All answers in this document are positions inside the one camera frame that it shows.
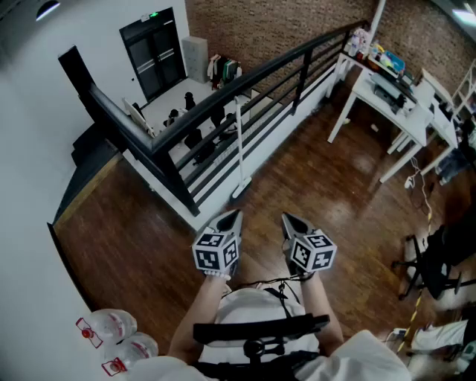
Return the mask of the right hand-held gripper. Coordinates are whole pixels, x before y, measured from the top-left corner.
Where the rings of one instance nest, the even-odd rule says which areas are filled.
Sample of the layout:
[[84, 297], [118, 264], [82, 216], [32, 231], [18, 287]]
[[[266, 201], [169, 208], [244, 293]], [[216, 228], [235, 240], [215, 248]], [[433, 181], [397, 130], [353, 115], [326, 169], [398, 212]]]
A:
[[291, 275], [313, 275], [332, 266], [337, 246], [321, 229], [287, 212], [281, 218], [283, 253]]

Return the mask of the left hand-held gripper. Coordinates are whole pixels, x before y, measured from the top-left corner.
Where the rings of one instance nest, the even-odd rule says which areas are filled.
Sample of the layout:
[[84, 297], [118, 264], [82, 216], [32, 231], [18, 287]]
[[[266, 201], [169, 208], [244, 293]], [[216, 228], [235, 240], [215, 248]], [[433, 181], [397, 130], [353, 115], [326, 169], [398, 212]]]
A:
[[220, 214], [202, 230], [192, 245], [198, 270], [224, 278], [234, 275], [240, 257], [243, 212], [234, 209]]

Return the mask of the person's right forearm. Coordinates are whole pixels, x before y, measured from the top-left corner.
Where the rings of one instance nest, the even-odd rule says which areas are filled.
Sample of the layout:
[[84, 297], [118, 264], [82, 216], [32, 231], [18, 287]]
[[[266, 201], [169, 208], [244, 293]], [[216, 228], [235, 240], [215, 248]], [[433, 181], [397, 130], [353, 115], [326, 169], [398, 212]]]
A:
[[329, 323], [315, 334], [320, 349], [325, 356], [330, 356], [344, 343], [341, 325], [332, 310], [324, 285], [315, 272], [311, 278], [300, 283], [303, 305], [306, 313], [313, 316], [328, 316]]

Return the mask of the person's left forearm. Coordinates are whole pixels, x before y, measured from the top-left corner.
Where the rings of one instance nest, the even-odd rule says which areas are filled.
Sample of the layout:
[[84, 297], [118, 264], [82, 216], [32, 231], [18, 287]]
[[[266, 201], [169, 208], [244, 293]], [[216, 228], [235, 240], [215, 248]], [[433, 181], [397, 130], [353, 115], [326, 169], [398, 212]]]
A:
[[177, 327], [167, 355], [192, 365], [202, 354], [203, 345], [193, 338], [195, 324], [212, 324], [222, 294], [225, 291], [226, 278], [207, 275], [189, 310]]

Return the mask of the black metal railing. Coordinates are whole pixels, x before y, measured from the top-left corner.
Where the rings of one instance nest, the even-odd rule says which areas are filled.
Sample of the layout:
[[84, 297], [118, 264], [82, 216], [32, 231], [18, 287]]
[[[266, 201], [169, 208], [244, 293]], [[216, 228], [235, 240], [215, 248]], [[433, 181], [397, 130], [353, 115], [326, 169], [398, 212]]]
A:
[[309, 87], [307, 79], [320, 69], [327, 70], [332, 68], [339, 52], [344, 49], [346, 39], [350, 37], [354, 30], [360, 27], [369, 28], [370, 24], [366, 20], [361, 20], [345, 25], [315, 37], [283, 55], [263, 63], [198, 103], [191, 111], [180, 117], [171, 127], [166, 128], [164, 132], [158, 134], [155, 138], [152, 138], [142, 128], [137, 126], [95, 83], [91, 85], [87, 95], [78, 96], [94, 123], [117, 130], [125, 141], [125, 149], [129, 149], [133, 156], [144, 164], [152, 175], [196, 217], [199, 215], [199, 203], [193, 198], [196, 192], [190, 191], [189, 187], [210, 167], [212, 161], [231, 145], [231, 140], [220, 144], [218, 150], [214, 151], [190, 175], [182, 177], [179, 172], [195, 158], [207, 143], [213, 141], [216, 136], [223, 132], [230, 125], [230, 122], [226, 121], [220, 127], [213, 130], [198, 145], [179, 159], [177, 163], [174, 163], [170, 157], [171, 149], [205, 122], [210, 117], [214, 107], [225, 106], [237, 95], [242, 94], [245, 90], [250, 89], [290, 62], [301, 58], [303, 60], [301, 65], [294, 68], [277, 83], [269, 86], [258, 97], [248, 102], [241, 109], [242, 112], [249, 111], [264, 97], [274, 92], [294, 76], [298, 76], [298, 80], [292, 83], [280, 97], [272, 102], [277, 104], [287, 97], [291, 108], [296, 110], [303, 99], [303, 90]]

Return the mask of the person's white shirt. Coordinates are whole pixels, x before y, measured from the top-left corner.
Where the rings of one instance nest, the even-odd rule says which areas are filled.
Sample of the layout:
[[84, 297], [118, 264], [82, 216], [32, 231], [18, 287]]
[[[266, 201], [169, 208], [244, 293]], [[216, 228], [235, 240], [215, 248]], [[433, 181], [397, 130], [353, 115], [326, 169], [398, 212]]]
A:
[[[239, 324], [283, 318], [278, 298], [268, 291], [241, 289], [225, 296], [216, 316], [218, 324]], [[169, 356], [138, 361], [128, 381], [219, 381]], [[362, 330], [331, 356], [318, 356], [297, 371], [298, 381], [411, 381], [411, 375], [389, 348], [370, 331]]]

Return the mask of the black chest harness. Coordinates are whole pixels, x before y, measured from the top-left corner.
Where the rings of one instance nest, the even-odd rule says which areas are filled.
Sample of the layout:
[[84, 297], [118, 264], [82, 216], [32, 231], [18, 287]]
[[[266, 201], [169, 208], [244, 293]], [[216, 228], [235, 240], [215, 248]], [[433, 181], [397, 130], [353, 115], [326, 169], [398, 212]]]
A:
[[287, 317], [242, 324], [195, 324], [193, 338], [216, 348], [240, 348], [247, 363], [195, 362], [206, 377], [219, 381], [298, 381], [297, 372], [319, 357], [307, 350], [285, 353], [285, 344], [314, 334], [329, 324], [329, 316]]

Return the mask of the white easel board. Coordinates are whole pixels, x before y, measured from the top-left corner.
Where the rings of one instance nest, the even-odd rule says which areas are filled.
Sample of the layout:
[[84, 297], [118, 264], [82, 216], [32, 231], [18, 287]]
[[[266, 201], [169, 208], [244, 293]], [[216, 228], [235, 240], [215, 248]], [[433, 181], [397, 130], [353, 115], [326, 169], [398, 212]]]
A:
[[141, 110], [137, 103], [130, 103], [126, 98], [122, 98], [123, 104], [129, 113], [131, 119], [140, 126], [149, 136], [155, 137], [154, 129], [147, 123], [145, 117], [142, 115]]

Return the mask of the yellow black striped tape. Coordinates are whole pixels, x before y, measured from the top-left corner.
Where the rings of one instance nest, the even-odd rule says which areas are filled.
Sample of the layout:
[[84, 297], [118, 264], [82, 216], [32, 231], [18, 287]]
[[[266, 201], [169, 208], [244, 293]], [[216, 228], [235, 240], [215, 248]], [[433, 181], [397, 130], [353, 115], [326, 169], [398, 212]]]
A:
[[[413, 243], [413, 248], [414, 248], [414, 252], [415, 252], [414, 260], [410, 261], [410, 262], [404, 262], [404, 263], [403, 262], [398, 262], [398, 261], [397, 262], [392, 262], [392, 267], [393, 268], [396, 267], [396, 266], [407, 266], [408, 268], [414, 267], [415, 268], [415, 273], [414, 273], [414, 276], [412, 277], [412, 279], [409, 283], [409, 286], [408, 286], [407, 290], [405, 291], [405, 293], [399, 295], [399, 300], [400, 301], [405, 300], [409, 296], [410, 291], [414, 288], [414, 286], [415, 286], [415, 284], [418, 280], [418, 277], [420, 276], [419, 270], [417, 268], [417, 264], [418, 264], [419, 259], [421, 258], [421, 250], [420, 250], [420, 247], [419, 247], [419, 244], [418, 244], [417, 237], [415, 235], [408, 236], [406, 238], [406, 241]], [[408, 337], [408, 334], [410, 333], [412, 324], [413, 324], [415, 318], [417, 317], [419, 305], [420, 305], [421, 300], [422, 300], [422, 291], [423, 291], [423, 282], [421, 282], [421, 284], [420, 284], [418, 297], [417, 297], [415, 305], [414, 305], [414, 310], [413, 310], [412, 315], [410, 317], [410, 321], [408, 323], [408, 326], [405, 328], [405, 332], [403, 333], [403, 336], [402, 336], [402, 341], [401, 341], [401, 343], [399, 344], [399, 347], [396, 350], [396, 354], [400, 354], [403, 347], [405, 346], [405, 341]]]

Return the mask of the clothes rack with garments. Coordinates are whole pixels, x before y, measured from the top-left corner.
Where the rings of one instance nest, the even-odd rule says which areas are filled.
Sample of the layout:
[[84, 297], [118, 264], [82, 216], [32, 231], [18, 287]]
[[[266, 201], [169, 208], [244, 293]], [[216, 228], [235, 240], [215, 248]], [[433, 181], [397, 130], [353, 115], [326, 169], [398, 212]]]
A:
[[212, 89], [221, 89], [226, 84], [242, 76], [241, 63], [236, 60], [215, 54], [208, 63], [207, 78]]

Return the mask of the black staircase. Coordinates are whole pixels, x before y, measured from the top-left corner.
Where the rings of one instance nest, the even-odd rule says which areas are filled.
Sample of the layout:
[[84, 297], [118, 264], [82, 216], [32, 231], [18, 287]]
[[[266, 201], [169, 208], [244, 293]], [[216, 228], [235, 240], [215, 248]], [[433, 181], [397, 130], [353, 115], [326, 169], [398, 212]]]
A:
[[74, 164], [79, 167], [92, 153], [106, 144], [111, 144], [121, 152], [126, 146], [122, 135], [117, 130], [93, 123], [73, 143], [71, 157]]

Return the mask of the grey printer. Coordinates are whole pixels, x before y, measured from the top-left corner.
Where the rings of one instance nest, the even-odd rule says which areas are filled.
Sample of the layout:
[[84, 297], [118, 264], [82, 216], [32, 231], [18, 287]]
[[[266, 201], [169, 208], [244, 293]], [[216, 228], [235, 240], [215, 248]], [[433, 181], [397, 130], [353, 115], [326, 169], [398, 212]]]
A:
[[375, 84], [374, 94], [388, 103], [394, 113], [404, 107], [406, 97], [397, 87], [380, 74], [372, 74], [370, 79]]

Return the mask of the grey filing cabinet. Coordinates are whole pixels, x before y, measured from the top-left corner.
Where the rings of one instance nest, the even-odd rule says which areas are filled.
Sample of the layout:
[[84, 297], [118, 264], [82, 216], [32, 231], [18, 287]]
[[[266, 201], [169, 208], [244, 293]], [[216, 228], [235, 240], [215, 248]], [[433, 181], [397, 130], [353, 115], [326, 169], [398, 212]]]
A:
[[195, 36], [183, 38], [182, 50], [187, 76], [199, 83], [208, 81], [208, 41]]

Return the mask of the white shelf table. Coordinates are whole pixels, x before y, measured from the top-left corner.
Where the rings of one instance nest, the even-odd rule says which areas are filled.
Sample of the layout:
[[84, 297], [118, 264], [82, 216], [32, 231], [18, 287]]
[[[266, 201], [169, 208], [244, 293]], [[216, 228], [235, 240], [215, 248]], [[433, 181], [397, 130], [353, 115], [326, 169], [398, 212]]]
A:
[[331, 83], [328, 85], [326, 92], [327, 98], [331, 96], [334, 86], [340, 80], [343, 80], [346, 77], [347, 72], [353, 65], [357, 65], [359, 68], [369, 72], [370, 74], [380, 74], [390, 84], [392, 84], [396, 89], [398, 89], [400, 93], [406, 96], [407, 99], [412, 100], [414, 103], [417, 101], [414, 97], [413, 92], [408, 87], [405, 87], [400, 83], [398, 73], [394, 73], [389, 68], [373, 60], [371, 57], [362, 60], [357, 60], [355, 57], [351, 57], [349, 54], [343, 51], [339, 52], [337, 63], [335, 65], [333, 73], [331, 74]]

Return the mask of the white fabric heap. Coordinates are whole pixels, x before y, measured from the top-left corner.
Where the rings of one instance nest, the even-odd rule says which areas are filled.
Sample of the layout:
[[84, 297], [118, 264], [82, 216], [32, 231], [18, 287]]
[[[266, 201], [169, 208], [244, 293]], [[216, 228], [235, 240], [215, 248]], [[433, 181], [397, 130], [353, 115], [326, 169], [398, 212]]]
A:
[[425, 329], [418, 329], [411, 341], [413, 352], [429, 352], [450, 346], [459, 346], [463, 350], [457, 360], [460, 374], [468, 380], [476, 379], [476, 318], [440, 327], [430, 324]]

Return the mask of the black double door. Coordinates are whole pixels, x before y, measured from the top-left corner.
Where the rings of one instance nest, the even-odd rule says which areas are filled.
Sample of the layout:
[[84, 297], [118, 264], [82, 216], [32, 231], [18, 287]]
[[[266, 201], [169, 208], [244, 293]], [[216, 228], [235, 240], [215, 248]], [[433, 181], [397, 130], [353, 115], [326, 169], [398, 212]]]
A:
[[186, 78], [175, 16], [171, 7], [120, 29], [129, 60], [147, 101]]

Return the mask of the blue plastic box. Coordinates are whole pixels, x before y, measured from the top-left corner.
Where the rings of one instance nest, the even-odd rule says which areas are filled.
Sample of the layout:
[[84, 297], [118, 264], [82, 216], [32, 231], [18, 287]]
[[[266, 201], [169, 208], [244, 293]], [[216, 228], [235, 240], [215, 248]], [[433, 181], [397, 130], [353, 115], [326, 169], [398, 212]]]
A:
[[405, 62], [401, 58], [390, 51], [386, 51], [385, 55], [390, 60], [392, 68], [396, 73], [402, 73], [405, 71]]

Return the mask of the group of white bottles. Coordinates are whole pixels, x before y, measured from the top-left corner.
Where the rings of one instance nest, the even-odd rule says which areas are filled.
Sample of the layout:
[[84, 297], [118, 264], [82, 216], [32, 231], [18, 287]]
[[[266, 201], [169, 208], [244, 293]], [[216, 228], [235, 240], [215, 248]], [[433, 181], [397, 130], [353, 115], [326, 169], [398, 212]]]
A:
[[350, 57], [357, 57], [359, 54], [365, 55], [368, 52], [369, 33], [364, 28], [356, 29], [344, 46], [344, 52]]

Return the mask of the black steel column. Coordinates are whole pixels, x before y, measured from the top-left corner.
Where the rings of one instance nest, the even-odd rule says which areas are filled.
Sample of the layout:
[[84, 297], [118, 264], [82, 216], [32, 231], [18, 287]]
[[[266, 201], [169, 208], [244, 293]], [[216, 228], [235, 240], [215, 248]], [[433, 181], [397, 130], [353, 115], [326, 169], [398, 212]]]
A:
[[94, 84], [94, 80], [84, 63], [77, 46], [74, 45], [68, 49], [64, 54], [58, 57], [58, 60], [78, 95], [87, 95], [91, 85]]

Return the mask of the white pipe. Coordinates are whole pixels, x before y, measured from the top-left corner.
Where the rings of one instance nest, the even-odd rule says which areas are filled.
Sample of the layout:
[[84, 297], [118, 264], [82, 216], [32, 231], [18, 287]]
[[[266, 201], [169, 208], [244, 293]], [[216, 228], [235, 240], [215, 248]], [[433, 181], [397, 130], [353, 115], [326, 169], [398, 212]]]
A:
[[373, 41], [373, 38], [376, 34], [380, 19], [381, 19], [382, 14], [383, 14], [383, 10], [385, 8], [385, 4], [386, 4], [386, 0], [379, 0], [378, 1], [376, 11], [375, 11], [372, 23], [370, 25], [370, 30], [369, 30], [369, 33], [368, 33], [368, 40], [367, 41], [369, 43], [371, 43]]

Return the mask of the grey dome pendant lamp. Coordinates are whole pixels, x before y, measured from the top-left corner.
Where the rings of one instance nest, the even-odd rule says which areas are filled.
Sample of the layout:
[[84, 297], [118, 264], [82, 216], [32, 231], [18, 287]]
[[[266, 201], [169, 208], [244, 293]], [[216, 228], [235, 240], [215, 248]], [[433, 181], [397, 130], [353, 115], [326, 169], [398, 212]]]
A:
[[50, 13], [55, 11], [60, 5], [61, 3], [59, 0], [44, 1], [36, 12], [36, 21], [39, 22], [40, 20], [44, 19]]

